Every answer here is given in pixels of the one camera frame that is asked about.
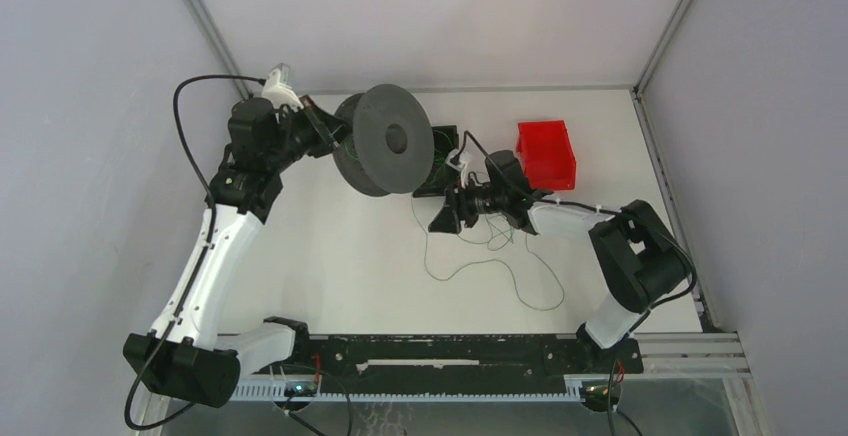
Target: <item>gray wall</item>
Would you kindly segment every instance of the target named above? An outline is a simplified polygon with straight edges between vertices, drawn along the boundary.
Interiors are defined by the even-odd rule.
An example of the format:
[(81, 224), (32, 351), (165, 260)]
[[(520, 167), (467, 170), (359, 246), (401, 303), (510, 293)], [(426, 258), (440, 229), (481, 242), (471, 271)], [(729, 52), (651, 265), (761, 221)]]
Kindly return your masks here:
[[(181, 0), (0, 0), (0, 434), (120, 434), (203, 206), (171, 93), (218, 70)], [(185, 92), (211, 171), (235, 92)]]
[(848, 0), (696, 0), (646, 102), (777, 434), (845, 434)]

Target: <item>green wire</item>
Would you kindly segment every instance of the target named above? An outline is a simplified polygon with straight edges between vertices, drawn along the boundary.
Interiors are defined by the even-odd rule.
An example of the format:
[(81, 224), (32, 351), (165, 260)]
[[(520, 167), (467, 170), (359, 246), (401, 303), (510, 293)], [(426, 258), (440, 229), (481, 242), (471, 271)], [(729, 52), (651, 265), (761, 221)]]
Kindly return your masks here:
[[(518, 280), (515, 277), (515, 272), (513, 272), (512, 267), (510, 267), (510, 265), (508, 265), (503, 260), (497, 259), (497, 258), (486, 259), (486, 260), (483, 260), (483, 261), (472, 261), (470, 263), (466, 263), (466, 264), (460, 266), (459, 268), (457, 268), (456, 271), (451, 273), (451, 275), (448, 276), (447, 278), (439, 278), (438, 276), (433, 274), (430, 271), (430, 268), (427, 266), (427, 252), (430, 249), (430, 233), (427, 231), (427, 229), (424, 227), (424, 225), (421, 224), (421, 221), (418, 220), (418, 216), (415, 214), (415, 200), (413, 198), (409, 198), (409, 199), (410, 199), (410, 207), (412, 208), (412, 217), (415, 218), (415, 222), (418, 223), (418, 227), (421, 228), (421, 231), (424, 232), (424, 270), (427, 272), (427, 274), (431, 278), (435, 279), (436, 281), (444, 283), (444, 282), (447, 282), (447, 281), (450, 281), (451, 279), (453, 279), (454, 276), (459, 274), (465, 268), (470, 268), (471, 266), (477, 266), (477, 265), (486, 264), (486, 263), (497, 263), (497, 264), (502, 265), (503, 267), (505, 267), (507, 269), (507, 271), (509, 271), (509, 275), (512, 278), (512, 287), (513, 287), (513, 289), (515, 289), (515, 296), (518, 298), (518, 301), (520, 301), (521, 304), (523, 304), (524, 306), (527, 306), (528, 308), (533, 309), (535, 311), (545, 312), (545, 311), (553, 311), (554, 309), (560, 307), (562, 305), (562, 303), (565, 301), (565, 288), (562, 286), (562, 283), (559, 281), (559, 278), (557, 278), (556, 273), (551, 268), (551, 266), (548, 263), (546, 263), (545, 260), (542, 259), (541, 256), (539, 256), (538, 254), (536, 254), (536, 253), (534, 253), (533, 251), (530, 250), (530, 243), (529, 243), (530, 235), (528, 235), (526, 233), (525, 233), (525, 236), (524, 236), (524, 248), (527, 250), (528, 253), (535, 256), (536, 259), (538, 259), (543, 265), (545, 265), (546, 268), (548, 268), (548, 271), (551, 273), (551, 277), (556, 282), (557, 286), (559, 286), (560, 298), (559, 298), (559, 302), (556, 303), (555, 305), (553, 305), (549, 308), (540, 308), (540, 307), (534, 306), (534, 305), (528, 303), (527, 301), (525, 301), (524, 298), (521, 297), (521, 293), (518, 291)], [(497, 235), (495, 235), (494, 230), (492, 228), (496, 228), (496, 229), (499, 229), (499, 228), (494, 226), (489, 221), (489, 218), (486, 218), (486, 221), (489, 224), (489, 229), (492, 230), (492, 233), (493, 233), (492, 238), (489, 239), (489, 241), (485, 242), (487, 247), (488, 247), (488, 244), (491, 243), (491, 241), (493, 239), (497, 238), (498, 236), (509, 234), (506, 243), (504, 243), (502, 246), (500, 246), (497, 249), (489, 248), (490, 251), (497, 251), (498, 249), (502, 249), (504, 246), (506, 246), (506, 244), (512, 242), (512, 232), (510, 232), (508, 230), (504, 230), (504, 231), (501, 231), (500, 233), (498, 233)], [(467, 241), (467, 240), (464, 240), (464, 239), (463, 239), (463, 241), (466, 241), (466, 242), (471, 243), (471, 244), (484, 244), (484, 242)]]

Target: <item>white table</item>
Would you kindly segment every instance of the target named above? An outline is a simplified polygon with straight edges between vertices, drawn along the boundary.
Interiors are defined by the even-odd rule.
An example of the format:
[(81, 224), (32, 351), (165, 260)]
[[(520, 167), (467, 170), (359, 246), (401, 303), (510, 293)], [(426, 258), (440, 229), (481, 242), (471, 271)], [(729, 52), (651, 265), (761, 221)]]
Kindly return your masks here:
[[(563, 119), (577, 158), (577, 188), (565, 197), (590, 204), (648, 201), (666, 221), (657, 180), (628, 92), (501, 91), (423, 93), (434, 125), (470, 130), (488, 151), (514, 149), (519, 121)], [(315, 97), (334, 111), (343, 96)], [(483, 168), (482, 155), (474, 166)], [(585, 243), (531, 236), (530, 247), (554, 268), (563, 304), (547, 312), (523, 306), (507, 270), (476, 265), (449, 282), (424, 270), (424, 233), (410, 195), (369, 198), (347, 186), (331, 157), (304, 158), (283, 173), (283, 191), (266, 228), (245, 257), (224, 309), (221, 332), (252, 329), (267, 316), (305, 321), (313, 334), (573, 333), (607, 293), (588, 237)], [(414, 200), (426, 226), (441, 198)], [(481, 219), (463, 237), (486, 239)], [(514, 270), (522, 297), (556, 304), (550, 273), (524, 248), (524, 233), (497, 253), (453, 235), (430, 236), (428, 265), (440, 278), (459, 266), (497, 257)], [(700, 332), (691, 298), (653, 313), (640, 331)]]

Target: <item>gray floor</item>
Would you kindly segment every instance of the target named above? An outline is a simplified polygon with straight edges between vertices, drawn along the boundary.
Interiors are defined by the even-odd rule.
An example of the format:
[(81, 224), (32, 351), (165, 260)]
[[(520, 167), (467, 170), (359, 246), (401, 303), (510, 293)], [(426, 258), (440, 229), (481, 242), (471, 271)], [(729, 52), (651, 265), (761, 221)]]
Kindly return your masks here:
[[(735, 436), (720, 381), (625, 382), (621, 409), (646, 435)], [(379, 403), (354, 405), (353, 435), (606, 435), (605, 414), (560, 403)], [(300, 416), (328, 435), (345, 434), (344, 404), (323, 403)], [(635, 435), (620, 418), (619, 436)], [(167, 435), (311, 435), (268, 403), (194, 408), (166, 426)]]

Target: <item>red bin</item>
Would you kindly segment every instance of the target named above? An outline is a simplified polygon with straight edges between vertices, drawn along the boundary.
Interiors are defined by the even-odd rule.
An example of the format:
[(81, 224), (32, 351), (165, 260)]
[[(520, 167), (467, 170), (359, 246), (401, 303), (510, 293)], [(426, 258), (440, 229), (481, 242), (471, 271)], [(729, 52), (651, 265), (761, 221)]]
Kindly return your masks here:
[(551, 191), (574, 189), (577, 160), (568, 140), (565, 121), (518, 123), (515, 152), (532, 188)]

